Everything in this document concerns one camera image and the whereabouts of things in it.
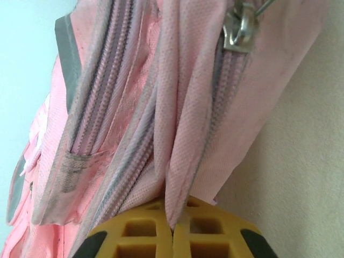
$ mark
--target pink bag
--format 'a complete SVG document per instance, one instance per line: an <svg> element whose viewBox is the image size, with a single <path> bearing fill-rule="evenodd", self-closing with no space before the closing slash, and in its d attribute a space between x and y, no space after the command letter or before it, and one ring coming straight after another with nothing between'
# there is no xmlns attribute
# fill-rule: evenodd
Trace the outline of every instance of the pink bag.
<svg viewBox="0 0 344 258"><path fill-rule="evenodd" d="M262 0L79 0L56 21L51 93L13 175L2 257L72 257L93 227L163 193L171 228L189 194L211 203L326 2L277 0L256 20Z"/></svg>

